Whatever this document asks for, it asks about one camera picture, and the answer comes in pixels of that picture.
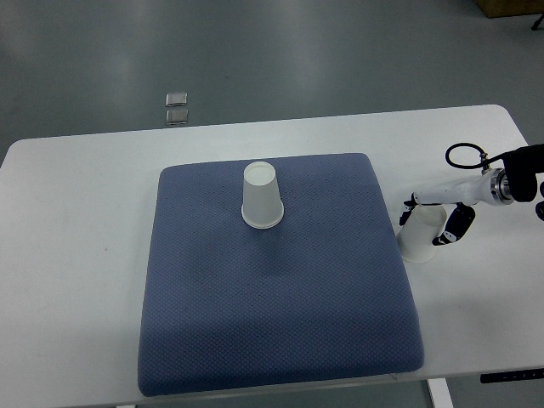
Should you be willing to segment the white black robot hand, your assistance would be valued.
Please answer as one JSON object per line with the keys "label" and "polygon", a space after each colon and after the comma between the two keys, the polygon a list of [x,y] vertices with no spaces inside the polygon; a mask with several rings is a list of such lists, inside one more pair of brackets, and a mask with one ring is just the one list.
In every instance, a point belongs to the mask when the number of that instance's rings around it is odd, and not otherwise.
{"label": "white black robot hand", "polygon": [[483,175],[471,176],[444,184],[437,184],[411,194],[403,203],[399,225],[404,226],[417,206],[439,206],[455,204],[441,235],[433,238],[435,247],[459,241],[475,219],[473,206],[479,202],[492,206],[506,206],[514,202],[506,171],[491,169]]}

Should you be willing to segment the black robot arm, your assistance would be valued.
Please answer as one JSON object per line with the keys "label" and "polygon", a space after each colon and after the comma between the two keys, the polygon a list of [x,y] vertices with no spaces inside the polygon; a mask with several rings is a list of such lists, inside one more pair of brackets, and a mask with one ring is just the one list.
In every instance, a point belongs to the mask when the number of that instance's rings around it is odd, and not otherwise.
{"label": "black robot arm", "polygon": [[536,198],[538,173],[543,173],[543,145],[535,144],[505,152],[501,155],[510,195],[517,202]]}

